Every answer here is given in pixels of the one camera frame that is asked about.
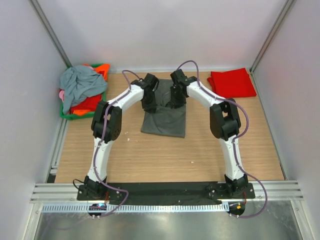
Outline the dark grey t shirt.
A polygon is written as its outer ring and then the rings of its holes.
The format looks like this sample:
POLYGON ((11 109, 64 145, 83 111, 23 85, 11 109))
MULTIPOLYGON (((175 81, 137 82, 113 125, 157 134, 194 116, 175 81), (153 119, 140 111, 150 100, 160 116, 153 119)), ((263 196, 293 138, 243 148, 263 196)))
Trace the dark grey t shirt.
POLYGON ((171 90, 173 82, 160 79, 155 90, 156 111, 146 112, 140 131, 145 134, 184 138, 186 135, 186 105, 171 107, 171 90))

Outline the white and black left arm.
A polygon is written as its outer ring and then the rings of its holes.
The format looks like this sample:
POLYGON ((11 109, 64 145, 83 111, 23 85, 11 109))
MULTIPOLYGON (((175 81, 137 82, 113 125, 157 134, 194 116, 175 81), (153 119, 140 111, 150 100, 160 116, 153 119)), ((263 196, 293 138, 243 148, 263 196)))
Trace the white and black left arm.
POLYGON ((156 110, 158 85, 158 78, 148 73, 144 78, 130 82, 127 90, 117 97, 98 103, 91 123, 94 137, 91 166, 78 187, 78 200, 102 200, 112 189, 107 185, 107 166, 112 146, 122 130, 122 115, 137 102, 142 103, 144 110, 156 110))

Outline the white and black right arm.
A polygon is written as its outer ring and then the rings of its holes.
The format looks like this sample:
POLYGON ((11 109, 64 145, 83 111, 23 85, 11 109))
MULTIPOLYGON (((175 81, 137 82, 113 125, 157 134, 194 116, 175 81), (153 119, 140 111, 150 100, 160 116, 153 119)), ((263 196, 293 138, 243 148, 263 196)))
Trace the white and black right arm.
POLYGON ((225 163, 225 192, 231 198, 243 195, 249 181, 243 168, 239 133, 241 120, 238 104, 206 88, 195 76, 187 77, 181 69, 170 74, 173 81, 171 96, 176 107, 191 97, 209 110, 209 127, 213 136, 219 140, 225 163))

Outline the orange t shirt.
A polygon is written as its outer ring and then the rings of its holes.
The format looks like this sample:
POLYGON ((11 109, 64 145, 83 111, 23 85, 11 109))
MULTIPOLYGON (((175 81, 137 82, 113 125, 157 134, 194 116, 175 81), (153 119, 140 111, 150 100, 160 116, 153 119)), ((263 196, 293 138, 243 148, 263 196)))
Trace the orange t shirt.
POLYGON ((87 66, 91 68, 92 70, 96 71, 98 74, 102 75, 106 82, 108 81, 108 72, 110 69, 110 65, 108 63, 93 64, 93 65, 84 63, 83 66, 87 66))

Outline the folded red t shirt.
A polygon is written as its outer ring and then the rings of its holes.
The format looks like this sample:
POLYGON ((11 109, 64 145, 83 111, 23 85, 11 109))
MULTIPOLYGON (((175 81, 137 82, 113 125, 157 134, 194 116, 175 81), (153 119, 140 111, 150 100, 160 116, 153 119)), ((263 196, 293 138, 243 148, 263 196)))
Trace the folded red t shirt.
POLYGON ((245 68, 211 71, 207 81, 212 91, 224 98, 250 98, 257 93, 245 68))

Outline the red t shirt in basket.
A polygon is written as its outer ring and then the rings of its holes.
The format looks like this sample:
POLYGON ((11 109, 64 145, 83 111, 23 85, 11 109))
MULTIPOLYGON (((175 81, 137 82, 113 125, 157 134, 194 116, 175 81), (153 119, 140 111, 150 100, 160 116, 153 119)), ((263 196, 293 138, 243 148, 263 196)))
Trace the red t shirt in basket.
POLYGON ((70 111, 73 113, 74 111, 89 111, 94 112, 96 110, 98 102, 102 99, 102 94, 87 97, 83 102, 78 105, 72 106, 70 111))

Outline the light blue t shirt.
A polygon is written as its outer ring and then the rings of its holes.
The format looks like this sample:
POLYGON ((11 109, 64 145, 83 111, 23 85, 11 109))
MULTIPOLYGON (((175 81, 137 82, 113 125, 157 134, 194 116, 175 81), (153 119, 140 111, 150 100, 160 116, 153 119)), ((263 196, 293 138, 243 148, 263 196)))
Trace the light blue t shirt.
POLYGON ((108 83, 91 66, 76 65, 68 68, 59 78, 59 88, 64 91, 62 112, 66 115, 86 98, 106 91, 108 83))

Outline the green plastic basket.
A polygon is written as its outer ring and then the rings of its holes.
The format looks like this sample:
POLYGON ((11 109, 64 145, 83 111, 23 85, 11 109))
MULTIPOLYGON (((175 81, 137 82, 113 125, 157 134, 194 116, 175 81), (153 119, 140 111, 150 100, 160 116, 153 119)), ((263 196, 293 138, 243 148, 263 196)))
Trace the green plastic basket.
POLYGON ((75 110, 74 112, 69 112, 67 114, 63 114, 63 102, 61 101, 60 105, 60 117, 66 120, 78 120, 78 119, 85 119, 85 118, 93 118, 95 121, 102 118, 103 110, 106 109, 108 105, 106 103, 106 91, 101 93, 102 99, 98 102, 95 111, 87 111, 87 110, 75 110))

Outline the pink garment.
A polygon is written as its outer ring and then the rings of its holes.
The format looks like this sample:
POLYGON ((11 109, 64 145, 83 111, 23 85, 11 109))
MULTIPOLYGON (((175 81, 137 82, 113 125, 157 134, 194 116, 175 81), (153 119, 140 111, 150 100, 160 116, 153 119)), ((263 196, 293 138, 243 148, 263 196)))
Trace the pink garment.
POLYGON ((58 93, 59 98, 62 100, 62 102, 64 102, 65 100, 65 91, 64 90, 60 90, 58 93))

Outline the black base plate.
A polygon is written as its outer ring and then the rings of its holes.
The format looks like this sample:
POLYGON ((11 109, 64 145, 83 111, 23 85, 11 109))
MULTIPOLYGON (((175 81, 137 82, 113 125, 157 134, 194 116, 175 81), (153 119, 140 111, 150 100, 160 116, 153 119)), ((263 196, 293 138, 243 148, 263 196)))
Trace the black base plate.
POLYGON ((111 182, 111 187, 127 190, 125 205, 198 206, 219 205, 226 199, 254 199, 251 183, 237 193, 228 191, 224 182, 111 182))

